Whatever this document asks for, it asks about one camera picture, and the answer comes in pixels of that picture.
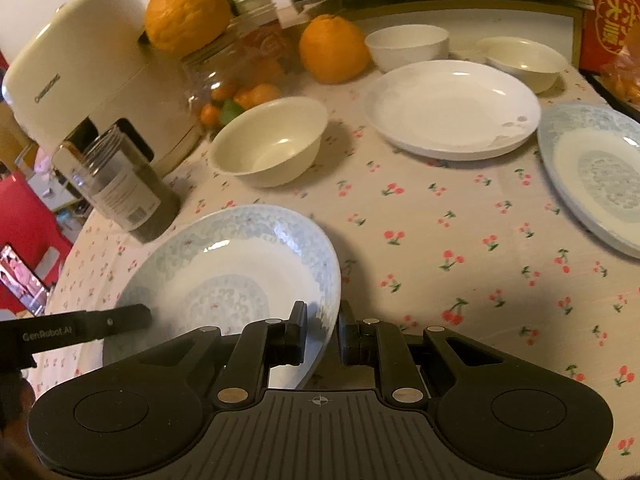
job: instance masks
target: barcode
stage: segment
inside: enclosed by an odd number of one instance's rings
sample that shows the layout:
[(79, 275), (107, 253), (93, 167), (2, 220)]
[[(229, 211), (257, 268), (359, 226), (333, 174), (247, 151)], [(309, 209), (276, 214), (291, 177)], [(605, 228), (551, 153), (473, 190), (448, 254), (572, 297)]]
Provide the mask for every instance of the barcode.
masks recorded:
[(146, 217), (146, 209), (142, 209), (141, 207), (139, 207), (127, 217), (127, 220), (131, 224), (139, 224), (145, 219), (145, 217)]

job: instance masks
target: cherry print tablecloth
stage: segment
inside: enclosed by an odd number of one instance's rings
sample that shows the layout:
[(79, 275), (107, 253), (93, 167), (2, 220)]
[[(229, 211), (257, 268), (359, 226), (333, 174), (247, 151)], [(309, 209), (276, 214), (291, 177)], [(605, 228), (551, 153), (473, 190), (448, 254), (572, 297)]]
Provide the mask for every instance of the cherry print tablecloth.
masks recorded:
[[(257, 190), (214, 174), (205, 142), (167, 177), (184, 205), (159, 240), (140, 246), (94, 213), (47, 311), (112, 307), (149, 254), (185, 225), (239, 204), (281, 205), (325, 229), (340, 260), (343, 297), (357, 316), (414, 333), (446, 324), (583, 381), (615, 417), (601, 473), (620, 478), (640, 469), (639, 264), (576, 223), (551, 190), (534, 140), (477, 163), (418, 158), (384, 142), (359, 102), (378, 76), (341, 86), (302, 79), (301, 93), (324, 101), (332, 120), (316, 163), (287, 186)], [(540, 101), (603, 102), (574, 69)], [(37, 394), (99, 367), (101, 347), (37, 356), (30, 373)], [(370, 386), (370, 374), (345, 371), (332, 348), (312, 386)]]

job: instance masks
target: ribbed black surface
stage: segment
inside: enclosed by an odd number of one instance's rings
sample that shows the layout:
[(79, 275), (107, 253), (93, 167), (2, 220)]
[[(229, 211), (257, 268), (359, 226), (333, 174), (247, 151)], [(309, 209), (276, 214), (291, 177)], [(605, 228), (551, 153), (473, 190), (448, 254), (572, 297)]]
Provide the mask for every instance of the ribbed black surface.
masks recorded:
[[(496, 480), (460, 460), (420, 413), (376, 394), (269, 391), (215, 417), (203, 439), (145, 480)], [(584, 472), (574, 478), (599, 478)]]

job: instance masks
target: jar label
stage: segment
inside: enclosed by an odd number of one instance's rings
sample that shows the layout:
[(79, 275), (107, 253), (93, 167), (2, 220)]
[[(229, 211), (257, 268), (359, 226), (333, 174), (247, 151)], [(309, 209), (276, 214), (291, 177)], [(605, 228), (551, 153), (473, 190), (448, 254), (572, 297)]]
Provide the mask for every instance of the jar label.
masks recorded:
[(160, 205), (160, 199), (129, 168), (120, 171), (97, 193), (94, 202), (105, 216), (128, 232), (149, 220)]

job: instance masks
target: blue patterned plate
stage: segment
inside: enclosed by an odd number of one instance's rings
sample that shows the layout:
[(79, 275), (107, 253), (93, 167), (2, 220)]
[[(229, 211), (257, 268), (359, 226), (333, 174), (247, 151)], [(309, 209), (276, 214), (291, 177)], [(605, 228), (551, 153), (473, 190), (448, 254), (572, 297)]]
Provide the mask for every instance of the blue patterned plate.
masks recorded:
[(567, 206), (611, 247), (640, 258), (640, 124), (606, 106), (547, 108), (540, 154)]
[(143, 303), (154, 322), (104, 341), (107, 365), (199, 328), (239, 333), (259, 319), (288, 319), (308, 306), (305, 361), (271, 371), (272, 388), (305, 383), (326, 347), (340, 305), (340, 267), (321, 228), (272, 205), (213, 213), (166, 241), (132, 277), (118, 306)]

